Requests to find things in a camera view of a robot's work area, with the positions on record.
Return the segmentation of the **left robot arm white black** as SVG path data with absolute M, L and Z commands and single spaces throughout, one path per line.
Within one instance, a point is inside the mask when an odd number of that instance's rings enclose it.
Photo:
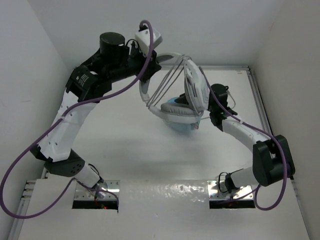
M 111 91 L 112 84 L 131 76 L 147 80 L 161 69 L 152 52 L 147 67 L 150 33 L 141 30 L 128 46 L 125 37 L 116 32 L 105 32 L 99 37 L 99 49 L 76 67 L 66 85 L 55 121 L 60 123 L 30 152 L 44 161 L 52 175 L 74 177 L 89 188 L 103 182 L 102 178 L 74 150 L 73 143 L 89 113 L 100 98 Z

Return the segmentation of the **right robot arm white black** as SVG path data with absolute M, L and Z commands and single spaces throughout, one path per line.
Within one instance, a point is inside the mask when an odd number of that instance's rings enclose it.
M 266 132 L 242 122 L 228 106 L 229 88 L 213 84 L 214 94 L 209 97 L 209 118 L 222 132 L 233 136 L 252 152 L 252 166 L 228 172 L 220 190 L 233 193 L 243 186 L 267 187 L 295 174 L 295 165 L 287 139 L 282 135 L 269 136 Z

